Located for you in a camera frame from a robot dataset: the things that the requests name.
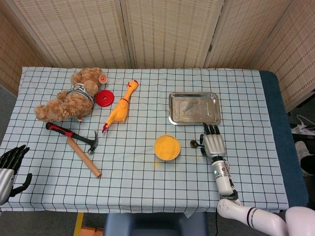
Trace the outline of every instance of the yellow rubber chicken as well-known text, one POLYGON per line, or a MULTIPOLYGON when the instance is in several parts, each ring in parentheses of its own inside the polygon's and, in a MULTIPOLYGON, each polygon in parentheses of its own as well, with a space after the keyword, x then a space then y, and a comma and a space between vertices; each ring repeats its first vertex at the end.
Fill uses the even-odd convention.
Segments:
POLYGON ((130 96, 131 96, 132 92, 137 89, 137 87, 138 87, 138 82, 136 80, 132 80, 132 81, 128 82, 127 92, 126 92, 125 96, 122 99, 120 99, 120 101, 117 103, 115 109, 110 114, 107 122, 103 126, 102 133, 104 133, 104 131, 114 121, 118 121, 118 122, 119 121, 122 121, 122 122, 125 121, 125 119, 127 117, 127 113, 128 113, 128 105, 129 105, 130 96))

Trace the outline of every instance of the sneaker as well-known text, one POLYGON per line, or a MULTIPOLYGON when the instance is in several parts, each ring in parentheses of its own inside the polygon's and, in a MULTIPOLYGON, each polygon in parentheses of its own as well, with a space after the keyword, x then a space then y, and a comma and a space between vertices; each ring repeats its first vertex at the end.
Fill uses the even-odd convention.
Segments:
MULTIPOLYGON (((303 157, 310 156, 310 152, 307 149, 307 147, 306 147, 306 145, 305 145, 305 143, 303 141, 296 142, 295 143, 295 149, 296 149, 297 157, 299 158, 299 162, 300 162, 300 166, 301 166, 301 159, 303 157)), ((301 170, 302 170, 302 173, 303 173, 304 177, 312 176, 308 172, 304 171, 302 168, 301 168, 301 170)))

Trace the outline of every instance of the stainless steel tray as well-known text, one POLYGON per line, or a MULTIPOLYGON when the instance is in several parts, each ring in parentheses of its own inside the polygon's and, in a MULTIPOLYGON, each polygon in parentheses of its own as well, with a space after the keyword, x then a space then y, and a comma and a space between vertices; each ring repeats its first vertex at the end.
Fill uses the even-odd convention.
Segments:
POLYGON ((169 121, 174 125, 196 125, 221 121, 219 97, 212 92, 171 92, 169 121))

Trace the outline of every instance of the red disc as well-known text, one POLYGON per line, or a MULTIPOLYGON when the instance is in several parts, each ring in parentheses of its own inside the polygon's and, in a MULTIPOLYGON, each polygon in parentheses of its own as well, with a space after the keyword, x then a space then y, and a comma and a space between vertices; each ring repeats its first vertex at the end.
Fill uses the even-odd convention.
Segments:
POLYGON ((107 107, 114 102, 114 94, 109 90, 102 90, 97 93, 95 102, 101 107, 107 107))

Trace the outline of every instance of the table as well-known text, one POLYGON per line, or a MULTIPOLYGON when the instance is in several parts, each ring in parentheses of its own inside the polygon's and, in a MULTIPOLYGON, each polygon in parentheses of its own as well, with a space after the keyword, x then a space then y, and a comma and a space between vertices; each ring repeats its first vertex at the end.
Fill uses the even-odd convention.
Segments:
MULTIPOLYGON (((170 124, 168 95, 172 91, 212 91, 219 95, 220 130, 232 179, 244 205, 279 211, 305 204, 305 185, 272 73, 104 69, 106 89, 115 95, 111 107, 95 105, 93 115, 84 117, 82 123, 75 118, 56 122, 86 137, 99 131, 99 146, 91 158, 103 176, 96 179, 66 145, 66 137, 46 130, 33 113, 35 106, 45 104, 61 89, 70 89, 69 78, 75 71, 79 69, 23 68, 19 96, 0 153, 27 144, 31 150, 15 184, 23 183, 28 172, 33 173, 33 179, 25 192, 10 198, 1 210, 214 211, 220 196, 211 161, 189 146, 203 127, 170 124), (112 124, 103 136, 100 130, 130 79, 137 79, 140 86, 131 96, 128 119, 112 124), (155 139, 166 133, 177 137, 182 147, 180 156, 170 162, 160 161, 153 150, 155 139)), ((78 145, 89 148, 80 141, 78 145)))

